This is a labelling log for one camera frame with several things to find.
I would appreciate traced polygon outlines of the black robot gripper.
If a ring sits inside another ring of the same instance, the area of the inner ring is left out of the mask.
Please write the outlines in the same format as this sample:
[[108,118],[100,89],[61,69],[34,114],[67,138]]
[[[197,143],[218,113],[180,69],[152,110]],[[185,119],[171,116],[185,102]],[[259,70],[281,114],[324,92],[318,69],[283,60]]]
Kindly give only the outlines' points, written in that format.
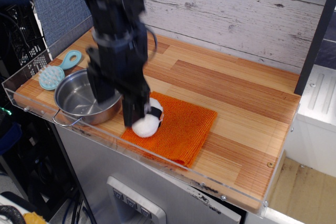
[[97,47],[87,49],[87,71],[93,95],[102,103],[117,91],[122,94],[124,126],[132,126],[151,111],[150,88],[143,75],[148,60],[147,30],[137,28],[119,38],[95,28],[92,37]]

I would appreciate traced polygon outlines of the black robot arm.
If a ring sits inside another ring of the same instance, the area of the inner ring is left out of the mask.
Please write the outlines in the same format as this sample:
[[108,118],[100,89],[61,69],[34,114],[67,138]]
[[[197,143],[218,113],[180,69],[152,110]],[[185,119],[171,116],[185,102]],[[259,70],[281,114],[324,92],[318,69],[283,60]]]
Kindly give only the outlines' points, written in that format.
[[150,110],[150,88],[143,67],[148,61],[148,32],[140,20],[144,0],[85,0],[93,20],[87,75],[98,102],[115,91],[122,95],[124,125]]

